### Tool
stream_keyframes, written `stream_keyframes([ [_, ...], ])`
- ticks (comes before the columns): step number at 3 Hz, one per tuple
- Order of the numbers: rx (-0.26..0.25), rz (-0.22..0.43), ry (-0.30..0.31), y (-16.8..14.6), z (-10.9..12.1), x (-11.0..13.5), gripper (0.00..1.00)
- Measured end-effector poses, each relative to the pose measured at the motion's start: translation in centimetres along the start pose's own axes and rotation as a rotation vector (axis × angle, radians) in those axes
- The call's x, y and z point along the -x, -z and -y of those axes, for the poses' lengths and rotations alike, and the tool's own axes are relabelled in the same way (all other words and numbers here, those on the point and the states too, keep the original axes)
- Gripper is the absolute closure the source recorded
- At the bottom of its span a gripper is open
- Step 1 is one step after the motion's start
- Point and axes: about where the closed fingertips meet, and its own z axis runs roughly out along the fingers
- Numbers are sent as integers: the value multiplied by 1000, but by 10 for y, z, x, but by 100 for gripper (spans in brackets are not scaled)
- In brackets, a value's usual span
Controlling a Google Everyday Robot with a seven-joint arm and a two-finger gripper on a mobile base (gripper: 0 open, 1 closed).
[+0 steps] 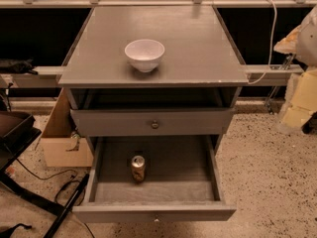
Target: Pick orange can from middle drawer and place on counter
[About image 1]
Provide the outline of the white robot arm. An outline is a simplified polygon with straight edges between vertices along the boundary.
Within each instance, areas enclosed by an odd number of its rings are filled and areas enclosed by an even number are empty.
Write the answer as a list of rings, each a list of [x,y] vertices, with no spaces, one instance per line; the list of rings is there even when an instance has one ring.
[[[283,127],[302,129],[317,113],[317,6],[273,49],[295,55],[307,66],[300,75],[289,79],[280,116]]]

